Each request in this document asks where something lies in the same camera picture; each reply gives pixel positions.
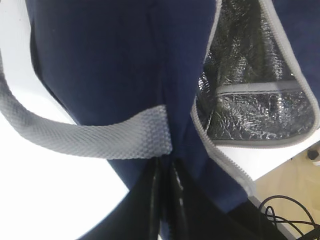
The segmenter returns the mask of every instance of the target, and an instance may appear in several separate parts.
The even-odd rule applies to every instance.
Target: woven strap
[[[164,105],[107,126],[61,123],[28,111],[9,89],[1,52],[0,111],[23,138],[62,154],[108,160],[149,159],[169,154],[172,150]]]

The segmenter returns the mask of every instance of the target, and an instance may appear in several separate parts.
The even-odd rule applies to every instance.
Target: black cable
[[[307,225],[311,225],[311,226],[314,226],[316,228],[320,228],[320,225],[319,224],[313,224],[312,222],[310,221],[301,221],[301,220],[298,220],[298,221],[295,221],[295,220],[287,220],[285,219],[284,217],[282,216],[275,216],[276,219],[280,219],[280,220],[276,220],[276,223],[293,223],[293,224],[307,224]]]
[[[277,221],[277,219],[276,219],[276,214],[275,214],[275,210],[274,210],[274,208],[272,207],[272,206],[267,206],[266,207],[266,209],[265,209],[265,216],[267,216],[268,217],[268,211],[269,210],[271,210],[271,212],[272,212],[272,217],[273,217],[273,222],[274,222],[274,226],[275,226],[275,228],[278,230],[278,226],[277,226],[277,223],[276,223],[276,221]]]
[[[266,198],[259,206],[258,208],[258,212],[259,212],[259,218],[258,218],[258,223],[259,223],[259,231],[260,231],[260,238],[263,239],[263,231],[262,231],[262,224],[261,224],[261,217],[262,217],[262,214],[261,214],[261,211],[262,211],[262,208],[264,207],[264,205],[269,202],[270,200],[273,200],[273,199],[286,199],[286,200],[289,200],[291,202],[294,202],[295,204],[297,204],[299,207],[301,207],[304,212],[308,215],[309,219],[311,222],[307,222],[307,221],[291,221],[291,220],[287,220],[283,217],[279,217],[279,216],[276,216],[275,214],[275,211],[274,209],[272,208],[272,206],[268,206],[265,210],[265,216],[266,218],[271,221],[271,222],[274,222],[275,224],[275,227],[277,228],[277,223],[280,223],[280,222],[283,222],[283,223],[287,223],[287,224],[290,224],[290,226],[292,226],[298,233],[301,234],[301,236],[303,237],[304,234],[302,233],[302,231],[294,225],[294,223],[301,223],[301,224],[309,224],[309,225],[312,225],[314,227],[314,229],[317,229],[320,227],[318,224],[315,223],[313,217],[311,216],[310,212],[307,210],[307,208],[305,206],[303,206],[300,202],[298,202],[297,200],[289,197],[289,196],[284,196],[284,195],[274,195],[274,196],[270,196],[268,198]]]

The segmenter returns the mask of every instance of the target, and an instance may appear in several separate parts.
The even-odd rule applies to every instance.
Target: zipper
[[[200,136],[204,147],[209,157],[215,161],[225,172],[231,175],[246,191],[248,196],[253,196],[256,192],[254,180],[241,168],[235,161],[225,155],[217,146],[212,142],[203,129],[196,107],[196,100],[194,100],[191,118],[195,125],[195,129]]]
[[[290,147],[293,145],[296,145],[298,143],[303,142],[307,138],[309,138],[319,127],[320,124],[320,110],[319,110],[319,104],[314,96],[310,86],[308,85],[308,82],[303,75],[300,66],[297,62],[297,59],[294,55],[294,52],[291,48],[290,42],[287,38],[287,35],[285,33],[285,30],[282,27],[282,24],[278,18],[278,15],[276,13],[276,10],[274,8],[274,5],[272,3],[272,0],[258,0],[261,12],[265,15],[268,23],[270,24],[270,28],[272,31],[272,34],[274,36],[274,39],[280,49],[281,54],[283,55],[283,58],[285,62],[288,64],[288,67],[290,68],[291,72],[295,76],[299,86],[302,88],[303,92],[305,93],[306,97],[308,98],[312,109],[314,113],[314,123],[310,131],[304,135],[303,137],[300,137],[299,139],[294,139],[292,142],[281,144],[279,147]],[[221,0],[217,1],[217,9],[218,11],[216,14],[220,15],[220,8],[221,8]],[[218,24],[220,16],[215,16],[213,27],[210,34],[210,40],[213,39],[215,30]],[[220,149],[217,148],[217,145],[208,137],[206,132],[204,131],[198,113],[197,113],[197,107],[196,107],[196,99],[194,100],[192,110],[191,110],[191,118],[192,121],[196,127],[196,130],[205,146],[205,149],[209,155],[209,157],[215,161],[224,171],[226,171],[228,174],[230,174],[246,191],[248,196],[253,196],[256,188],[255,183],[253,179],[247,174],[246,171],[243,170],[235,161],[233,161],[231,158],[226,156]],[[235,147],[235,148],[255,148],[255,149],[266,149],[270,148],[270,146],[261,146],[261,147],[255,147],[255,146],[239,146],[239,145],[230,145],[230,144],[220,144],[219,146],[226,146],[226,147]]]

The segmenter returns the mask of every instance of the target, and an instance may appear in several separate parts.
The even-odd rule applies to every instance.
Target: metallic insulation lining
[[[221,140],[278,140],[305,134],[313,126],[312,107],[301,91],[222,95],[203,122]]]
[[[231,85],[296,81],[259,1],[222,0],[216,32],[198,81],[197,113],[212,140],[280,140],[304,134],[314,115],[295,91],[218,95]]]

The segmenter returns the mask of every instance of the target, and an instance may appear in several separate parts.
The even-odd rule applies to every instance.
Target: wooden floor
[[[273,195],[285,195],[296,199],[303,204],[313,216],[314,221],[320,224],[320,166],[314,166],[307,159],[307,153],[288,160],[278,168],[264,175],[256,181],[257,198],[264,200]],[[272,206],[275,214],[288,220],[308,221],[308,216],[295,203],[285,199],[274,199],[266,206]],[[313,228],[305,224],[297,227],[307,233]]]

